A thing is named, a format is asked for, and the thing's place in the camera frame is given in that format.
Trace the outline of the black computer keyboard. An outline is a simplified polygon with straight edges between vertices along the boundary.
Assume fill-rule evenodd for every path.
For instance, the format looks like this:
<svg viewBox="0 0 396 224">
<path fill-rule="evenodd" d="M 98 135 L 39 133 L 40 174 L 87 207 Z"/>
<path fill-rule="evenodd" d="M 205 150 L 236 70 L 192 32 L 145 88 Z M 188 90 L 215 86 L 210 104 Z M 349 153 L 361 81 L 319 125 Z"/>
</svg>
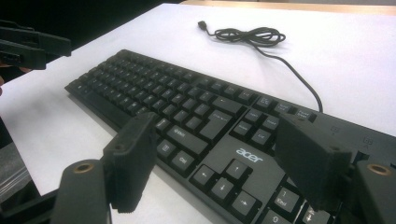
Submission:
<svg viewBox="0 0 396 224">
<path fill-rule="evenodd" d="M 114 130 L 157 115 L 158 165 L 232 224 L 339 224 L 315 211 L 276 164 L 285 118 L 311 122 L 352 162 L 396 171 L 396 137 L 123 49 L 66 86 Z"/>
</svg>

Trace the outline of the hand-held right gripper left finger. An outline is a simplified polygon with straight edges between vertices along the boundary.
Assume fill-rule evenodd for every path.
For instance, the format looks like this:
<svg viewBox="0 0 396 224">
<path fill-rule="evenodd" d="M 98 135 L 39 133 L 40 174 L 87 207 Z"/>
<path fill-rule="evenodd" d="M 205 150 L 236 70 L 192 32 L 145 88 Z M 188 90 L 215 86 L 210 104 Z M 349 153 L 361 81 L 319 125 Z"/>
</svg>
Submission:
<svg viewBox="0 0 396 224">
<path fill-rule="evenodd" d="M 106 194 L 119 213 L 136 209 L 156 163 L 156 119 L 153 112 L 130 119 L 104 149 Z"/>
</svg>

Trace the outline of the wooden table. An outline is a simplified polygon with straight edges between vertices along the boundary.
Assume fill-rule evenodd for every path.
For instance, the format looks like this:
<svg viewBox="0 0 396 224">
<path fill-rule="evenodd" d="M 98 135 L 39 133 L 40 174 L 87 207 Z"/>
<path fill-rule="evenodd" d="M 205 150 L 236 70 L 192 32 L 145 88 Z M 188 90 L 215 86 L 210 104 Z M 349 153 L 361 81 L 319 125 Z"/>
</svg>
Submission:
<svg viewBox="0 0 396 224">
<path fill-rule="evenodd" d="M 329 4 L 303 4 L 303 3 L 276 3 L 276 2 L 240 2 L 240 1 L 204 1 L 185 0 L 181 5 L 205 7 L 245 7 L 284 10 L 305 10 L 334 13 L 355 13 L 370 15 L 396 16 L 396 6 L 361 6 L 361 5 L 329 5 Z"/>
</svg>

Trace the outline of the white table board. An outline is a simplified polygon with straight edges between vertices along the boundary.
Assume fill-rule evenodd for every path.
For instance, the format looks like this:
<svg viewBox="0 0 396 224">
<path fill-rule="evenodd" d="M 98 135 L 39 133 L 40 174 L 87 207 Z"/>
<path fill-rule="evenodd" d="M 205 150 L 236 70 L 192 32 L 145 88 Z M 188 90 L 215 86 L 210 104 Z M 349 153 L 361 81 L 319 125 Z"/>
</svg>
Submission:
<svg viewBox="0 0 396 224">
<path fill-rule="evenodd" d="M 5 86 L 0 117 L 39 192 L 118 132 L 66 86 L 123 49 L 396 137 L 396 16 L 162 4 Z M 114 223 L 232 224 L 157 161 Z"/>
</svg>

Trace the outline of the aluminium floor rail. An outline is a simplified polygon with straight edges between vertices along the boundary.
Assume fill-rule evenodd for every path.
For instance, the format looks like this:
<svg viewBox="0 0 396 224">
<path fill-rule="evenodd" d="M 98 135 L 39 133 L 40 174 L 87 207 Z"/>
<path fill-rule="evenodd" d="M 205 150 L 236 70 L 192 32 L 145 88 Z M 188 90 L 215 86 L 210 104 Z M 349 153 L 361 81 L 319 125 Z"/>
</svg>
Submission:
<svg viewBox="0 0 396 224">
<path fill-rule="evenodd" d="M 14 143 L 0 148 L 0 203 L 38 197 L 35 183 Z"/>
</svg>

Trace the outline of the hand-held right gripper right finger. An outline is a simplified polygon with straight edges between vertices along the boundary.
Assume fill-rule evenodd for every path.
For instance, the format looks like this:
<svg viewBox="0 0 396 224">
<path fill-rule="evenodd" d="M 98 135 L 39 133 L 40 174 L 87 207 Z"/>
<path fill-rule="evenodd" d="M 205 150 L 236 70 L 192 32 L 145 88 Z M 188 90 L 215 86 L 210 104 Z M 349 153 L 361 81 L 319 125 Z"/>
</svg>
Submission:
<svg viewBox="0 0 396 224">
<path fill-rule="evenodd" d="M 337 209 L 351 157 L 347 147 L 312 122 L 280 116 L 275 160 L 314 210 Z"/>
</svg>

